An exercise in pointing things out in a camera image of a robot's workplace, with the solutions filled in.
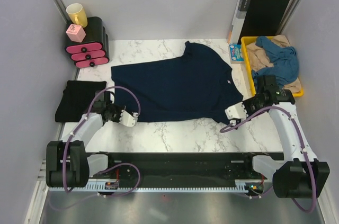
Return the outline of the black pink drawer unit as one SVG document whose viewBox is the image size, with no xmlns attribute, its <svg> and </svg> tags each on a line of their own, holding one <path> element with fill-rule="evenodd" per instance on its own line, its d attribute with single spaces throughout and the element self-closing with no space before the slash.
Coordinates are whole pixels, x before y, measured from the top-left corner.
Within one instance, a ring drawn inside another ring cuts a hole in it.
<svg viewBox="0 0 339 224">
<path fill-rule="evenodd" d="M 72 41 L 67 35 L 64 37 L 64 50 L 77 68 L 95 67 L 110 61 L 109 40 L 102 19 L 93 16 L 87 21 L 82 42 Z"/>
</svg>

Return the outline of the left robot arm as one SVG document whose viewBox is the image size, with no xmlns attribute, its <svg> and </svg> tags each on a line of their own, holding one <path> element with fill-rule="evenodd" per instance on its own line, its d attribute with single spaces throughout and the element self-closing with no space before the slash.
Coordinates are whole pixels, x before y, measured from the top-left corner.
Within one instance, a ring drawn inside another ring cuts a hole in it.
<svg viewBox="0 0 339 224">
<path fill-rule="evenodd" d="M 89 177 L 90 165 L 85 147 L 103 127 L 111 120 L 119 122 L 122 108 L 113 104 L 114 93 L 100 93 L 90 108 L 84 113 L 80 122 L 63 140 L 51 141 L 46 148 L 46 184 L 48 187 L 62 187 L 67 192 L 75 187 L 84 187 Z"/>
</svg>

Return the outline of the folded black t shirt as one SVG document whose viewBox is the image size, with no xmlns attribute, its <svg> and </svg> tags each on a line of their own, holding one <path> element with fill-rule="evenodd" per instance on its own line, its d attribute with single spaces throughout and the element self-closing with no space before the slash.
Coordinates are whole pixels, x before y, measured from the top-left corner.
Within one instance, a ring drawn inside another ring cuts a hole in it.
<svg viewBox="0 0 339 224">
<path fill-rule="evenodd" d="M 96 95 L 106 88 L 107 82 L 69 80 L 55 113 L 58 123 L 79 122 Z"/>
</svg>

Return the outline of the pink cube box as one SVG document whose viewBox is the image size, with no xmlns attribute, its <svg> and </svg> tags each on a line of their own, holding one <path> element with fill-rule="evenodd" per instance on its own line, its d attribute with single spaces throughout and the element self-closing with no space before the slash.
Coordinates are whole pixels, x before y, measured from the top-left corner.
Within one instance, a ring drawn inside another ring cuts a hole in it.
<svg viewBox="0 0 339 224">
<path fill-rule="evenodd" d="M 83 27 L 77 24 L 70 24 L 66 30 L 66 34 L 73 42 L 82 42 L 86 36 Z"/>
</svg>

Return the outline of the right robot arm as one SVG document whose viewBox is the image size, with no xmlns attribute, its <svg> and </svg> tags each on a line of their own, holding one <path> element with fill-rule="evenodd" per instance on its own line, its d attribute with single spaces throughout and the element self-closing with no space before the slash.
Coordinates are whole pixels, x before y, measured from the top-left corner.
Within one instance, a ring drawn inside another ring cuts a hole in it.
<svg viewBox="0 0 339 224">
<path fill-rule="evenodd" d="M 260 173 L 272 181 L 279 198 L 318 198 L 329 176 L 327 162 L 321 162 L 300 128 L 295 99 L 289 90 L 280 89 L 273 75 L 260 76 L 256 94 L 242 102 L 246 118 L 267 112 L 281 141 L 283 160 L 257 155 L 243 164 L 243 173 L 255 178 Z"/>
</svg>

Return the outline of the yellow mug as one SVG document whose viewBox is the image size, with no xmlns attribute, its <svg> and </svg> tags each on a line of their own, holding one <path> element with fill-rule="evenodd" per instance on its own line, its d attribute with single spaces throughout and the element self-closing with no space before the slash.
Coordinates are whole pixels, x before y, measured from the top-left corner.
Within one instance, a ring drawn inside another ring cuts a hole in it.
<svg viewBox="0 0 339 224">
<path fill-rule="evenodd" d="M 70 20 L 83 28 L 87 27 L 88 21 L 85 10 L 80 3 L 73 3 L 67 6 L 66 12 Z"/>
</svg>

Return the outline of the navy blue t shirt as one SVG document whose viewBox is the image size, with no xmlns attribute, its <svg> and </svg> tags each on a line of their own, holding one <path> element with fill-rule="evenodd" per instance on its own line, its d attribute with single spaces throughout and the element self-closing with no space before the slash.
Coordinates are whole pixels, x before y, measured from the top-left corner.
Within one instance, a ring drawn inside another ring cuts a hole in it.
<svg viewBox="0 0 339 224">
<path fill-rule="evenodd" d="M 210 118 L 228 124 L 225 109 L 243 100 L 231 74 L 213 49 L 187 41 L 180 57 L 113 66 L 114 102 L 140 109 L 139 122 Z"/>
</svg>

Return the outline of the blue small book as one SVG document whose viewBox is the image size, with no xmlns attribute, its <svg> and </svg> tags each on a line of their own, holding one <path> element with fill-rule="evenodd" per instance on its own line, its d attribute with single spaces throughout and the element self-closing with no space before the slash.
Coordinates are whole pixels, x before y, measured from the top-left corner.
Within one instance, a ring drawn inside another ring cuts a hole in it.
<svg viewBox="0 0 339 224">
<path fill-rule="evenodd" d="M 242 64 L 244 62 L 244 57 L 243 57 L 242 48 L 240 44 L 230 44 L 229 54 L 230 54 L 230 62 L 232 64 Z"/>
</svg>

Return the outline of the black orange folder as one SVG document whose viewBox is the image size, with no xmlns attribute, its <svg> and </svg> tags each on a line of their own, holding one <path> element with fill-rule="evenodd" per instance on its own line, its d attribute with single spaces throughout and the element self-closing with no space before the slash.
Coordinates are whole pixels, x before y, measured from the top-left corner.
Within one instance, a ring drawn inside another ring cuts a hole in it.
<svg viewBox="0 0 339 224">
<path fill-rule="evenodd" d="M 290 0 L 238 0 L 227 42 L 240 44 L 242 37 L 277 33 Z"/>
</svg>

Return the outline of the yellow plastic bin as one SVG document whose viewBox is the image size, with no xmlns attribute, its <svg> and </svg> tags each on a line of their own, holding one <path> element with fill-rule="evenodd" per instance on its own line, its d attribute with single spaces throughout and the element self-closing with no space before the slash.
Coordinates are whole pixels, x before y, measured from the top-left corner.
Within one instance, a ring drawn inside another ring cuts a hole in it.
<svg viewBox="0 0 339 224">
<path fill-rule="evenodd" d="M 290 46 L 288 39 L 284 35 L 276 35 L 274 37 L 267 38 L 281 48 Z M 264 49 L 256 45 L 256 39 L 257 37 L 241 38 L 241 48 L 251 96 L 254 96 L 256 93 L 252 71 L 258 71 L 266 67 L 273 67 L 273 63 L 270 62 Z M 304 94 L 299 78 L 297 78 L 293 83 L 284 86 L 283 89 L 289 89 L 292 92 L 293 97 L 301 97 Z"/>
</svg>

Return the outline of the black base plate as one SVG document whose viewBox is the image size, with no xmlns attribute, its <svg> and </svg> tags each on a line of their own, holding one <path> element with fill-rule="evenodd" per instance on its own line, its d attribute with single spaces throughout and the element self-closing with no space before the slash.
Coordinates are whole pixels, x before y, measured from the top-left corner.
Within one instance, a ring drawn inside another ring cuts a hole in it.
<svg viewBox="0 0 339 224">
<path fill-rule="evenodd" d="M 111 171 L 95 178 L 117 178 L 120 187 L 155 189 L 234 187 L 236 180 L 261 181 L 252 168 L 254 153 L 109 153 Z"/>
</svg>

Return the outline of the aluminium rail frame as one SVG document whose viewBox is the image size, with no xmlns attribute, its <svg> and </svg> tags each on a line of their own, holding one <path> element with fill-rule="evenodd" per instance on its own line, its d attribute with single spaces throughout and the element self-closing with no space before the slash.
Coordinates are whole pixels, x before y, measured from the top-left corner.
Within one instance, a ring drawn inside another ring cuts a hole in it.
<svg viewBox="0 0 339 224">
<path fill-rule="evenodd" d="M 222 128 L 221 132 L 226 133 L 226 132 L 230 132 L 230 131 L 236 130 L 241 125 L 245 124 L 246 122 L 248 122 L 248 121 L 250 121 L 252 119 L 253 118 L 246 118 L 246 119 L 244 119 L 243 121 L 241 121 L 240 123 L 238 123 L 237 125 L 235 125 L 233 127 L 231 127 L 230 125 L 227 125 L 224 128 Z M 112 168 L 108 166 L 108 163 L 109 163 L 108 154 L 109 153 L 113 153 L 113 152 L 107 152 L 107 151 L 87 152 L 86 151 L 86 153 L 88 154 L 87 160 L 88 160 L 88 163 L 90 165 L 90 172 L 92 173 L 92 176 L 89 177 L 89 179 L 100 179 L 100 180 L 103 180 L 103 179 L 116 179 L 118 181 L 117 178 L 95 178 L 94 177 L 94 175 L 97 174 L 97 173 L 103 173 L 104 171 L 111 171 L 112 170 Z M 271 153 L 271 154 L 268 154 L 268 153 L 254 153 L 254 154 L 255 154 L 254 156 L 257 156 L 257 155 L 267 155 L 267 156 L 270 156 L 273 160 L 277 160 L 277 161 L 282 161 L 283 160 L 283 151 L 280 152 L 280 153 Z M 263 180 L 269 180 L 263 174 L 261 174 L 261 176 L 262 176 Z M 47 189 L 49 189 L 49 190 L 52 190 L 52 191 L 65 190 L 62 187 L 51 188 L 51 187 L 47 186 L 47 184 L 46 184 L 46 159 L 42 162 L 42 166 L 40 168 L 38 179 L 41 180 L 41 181 L 44 181 L 45 187 Z M 137 184 L 135 184 L 133 187 L 120 187 L 120 184 L 119 184 L 118 189 L 115 190 L 115 191 L 110 191 L 110 192 L 90 192 L 90 194 L 93 195 L 93 196 L 94 195 L 98 195 L 98 196 L 104 196 L 104 197 L 107 197 L 107 196 L 113 197 L 113 196 L 124 196 L 124 195 L 130 194 L 132 192 L 170 192 L 170 193 L 174 193 L 174 192 L 179 192 L 179 193 L 220 192 L 220 193 L 243 194 L 243 195 L 245 195 L 248 198 L 255 198 L 255 197 L 257 197 L 257 193 L 256 192 L 248 191 L 247 189 L 245 189 L 245 185 L 242 184 L 242 183 L 235 183 L 234 187 L 212 187 L 212 188 L 192 188 L 192 189 L 187 189 L 187 188 L 180 188 L 180 189 L 155 189 L 155 188 L 150 188 L 149 189 L 149 188 L 139 188 L 139 186 Z M 312 201 L 312 203 L 315 203 L 317 201 L 317 198 L 311 198 L 311 201 Z"/>
</svg>

